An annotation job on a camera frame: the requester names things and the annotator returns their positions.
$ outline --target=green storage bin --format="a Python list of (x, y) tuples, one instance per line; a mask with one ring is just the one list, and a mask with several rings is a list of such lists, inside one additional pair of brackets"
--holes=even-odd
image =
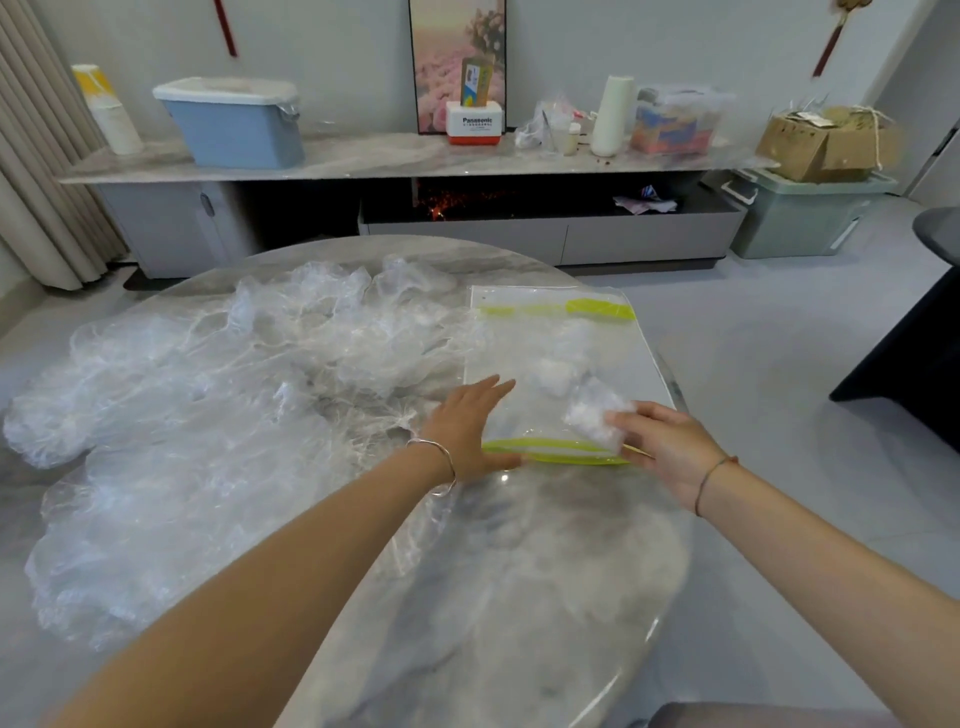
[(876, 200), (897, 181), (874, 172), (864, 182), (792, 182), (765, 169), (720, 172), (708, 186), (747, 210), (733, 239), (740, 257), (836, 255)]

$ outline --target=bracelet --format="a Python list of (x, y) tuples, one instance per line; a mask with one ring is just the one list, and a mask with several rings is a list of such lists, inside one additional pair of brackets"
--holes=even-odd
[(712, 468), (710, 468), (707, 471), (707, 474), (704, 475), (704, 479), (700, 481), (700, 490), (697, 491), (697, 499), (693, 501), (693, 514), (698, 519), (701, 519), (703, 517), (700, 515), (700, 498), (704, 496), (704, 486), (707, 485), (707, 481), (709, 480), (710, 476), (713, 475), (713, 471), (715, 471), (724, 463), (739, 463), (739, 462), (740, 462), (740, 458), (738, 458), (736, 455), (724, 455), (723, 460), (721, 460), (719, 463), (717, 463)]
[(457, 469), (453, 467), (453, 456), (450, 454), (450, 450), (448, 450), (438, 442), (435, 442), (433, 440), (424, 440), (422, 437), (417, 437), (416, 435), (414, 435), (409, 440), (407, 440), (407, 447), (409, 448), (411, 445), (414, 445), (416, 443), (424, 443), (425, 445), (432, 445), (434, 448), (438, 449), (440, 452), (446, 455), (446, 461), (450, 464), (450, 472), (453, 473), (453, 480), (450, 482), (448, 486), (446, 486), (445, 491), (443, 491), (442, 493), (438, 493), (436, 495), (438, 496), (447, 495), (450, 491), (453, 490), (453, 486), (457, 484)]

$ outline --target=black table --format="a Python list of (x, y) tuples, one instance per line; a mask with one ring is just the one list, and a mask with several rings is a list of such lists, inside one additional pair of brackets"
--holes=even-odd
[(960, 207), (922, 212), (913, 232), (952, 267), (830, 399), (893, 400), (960, 451)]

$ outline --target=person's left hand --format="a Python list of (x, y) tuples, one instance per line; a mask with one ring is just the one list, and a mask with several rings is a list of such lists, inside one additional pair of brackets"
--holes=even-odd
[(457, 387), (430, 413), (420, 431), (424, 440), (438, 442), (449, 451), (457, 479), (462, 482), (496, 471), (512, 470), (522, 462), (518, 454), (484, 452), (480, 448), (487, 417), (516, 385), (515, 379), (497, 384), (499, 379), (500, 375), (493, 375), (475, 384)]

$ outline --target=person's left arm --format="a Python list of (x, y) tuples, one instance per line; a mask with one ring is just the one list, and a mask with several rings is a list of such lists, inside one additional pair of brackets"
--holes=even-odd
[[(514, 388), (453, 391), (421, 437), (460, 480), (520, 464), (486, 454), (487, 416)], [(269, 728), (334, 620), (414, 507), (453, 479), (432, 445), (398, 450), (205, 582), (113, 658), (53, 728)]]

